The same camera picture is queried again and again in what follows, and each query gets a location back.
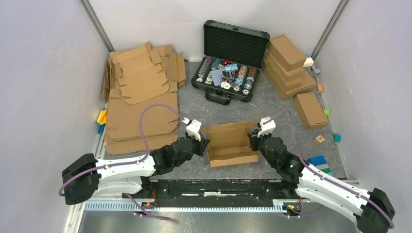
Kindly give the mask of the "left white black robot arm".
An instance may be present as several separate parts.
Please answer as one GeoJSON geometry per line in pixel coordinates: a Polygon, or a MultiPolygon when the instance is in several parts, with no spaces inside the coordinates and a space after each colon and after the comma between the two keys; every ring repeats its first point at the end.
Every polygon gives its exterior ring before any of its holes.
{"type": "Polygon", "coordinates": [[[124,193],[146,198],[153,191],[149,177],[170,173],[194,155],[204,156],[209,143],[203,136],[197,140],[186,135],[148,156],[102,160],[95,159],[92,153],[84,154],[62,171],[63,185],[58,194],[67,205],[124,193]]]}

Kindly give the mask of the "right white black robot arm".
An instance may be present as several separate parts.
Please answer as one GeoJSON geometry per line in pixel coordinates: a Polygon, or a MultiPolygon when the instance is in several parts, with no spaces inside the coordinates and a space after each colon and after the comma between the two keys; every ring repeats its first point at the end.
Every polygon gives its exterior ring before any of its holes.
{"type": "Polygon", "coordinates": [[[315,201],[354,222],[362,233],[386,233],[395,227],[395,209],[384,191],[369,191],[326,174],[289,152],[282,139],[270,133],[254,130],[248,137],[251,149],[281,176],[283,196],[315,201]]]}

